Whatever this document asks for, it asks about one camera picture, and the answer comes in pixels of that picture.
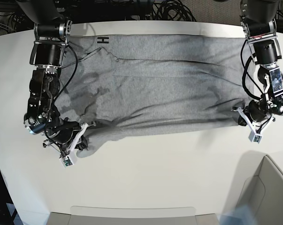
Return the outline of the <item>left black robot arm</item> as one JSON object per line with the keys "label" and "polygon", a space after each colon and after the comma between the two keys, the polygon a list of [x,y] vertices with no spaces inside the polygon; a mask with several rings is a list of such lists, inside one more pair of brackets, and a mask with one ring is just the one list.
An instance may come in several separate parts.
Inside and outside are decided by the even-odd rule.
{"label": "left black robot arm", "polygon": [[[275,121],[275,115],[283,116],[283,74],[277,61],[282,53],[277,39],[275,15],[278,0],[242,0],[240,22],[245,33],[244,45],[250,48],[251,56],[242,62],[244,68],[242,87],[252,98],[249,105],[232,110],[239,113],[238,124],[251,130],[249,140],[259,143],[264,130]],[[250,63],[259,66],[258,80],[263,85],[261,95],[252,94],[246,86]]]}

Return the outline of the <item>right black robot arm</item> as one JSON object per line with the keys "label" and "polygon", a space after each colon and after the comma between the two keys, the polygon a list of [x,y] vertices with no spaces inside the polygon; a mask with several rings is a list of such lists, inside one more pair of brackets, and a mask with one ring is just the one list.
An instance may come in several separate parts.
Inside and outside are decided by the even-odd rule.
{"label": "right black robot arm", "polygon": [[61,118],[55,106],[69,82],[61,86],[60,76],[65,51],[69,46],[72,21],[60,14],[52,0],[19,0],[21,10],[34,22],[35,41],[30,64],[36,68],[29,84],[30,97],[24,126],[31,134],[43,134],[43,147],[55,145],[64,166],[74,164],[74,150],[87,148],[84,133],[88,124]]}

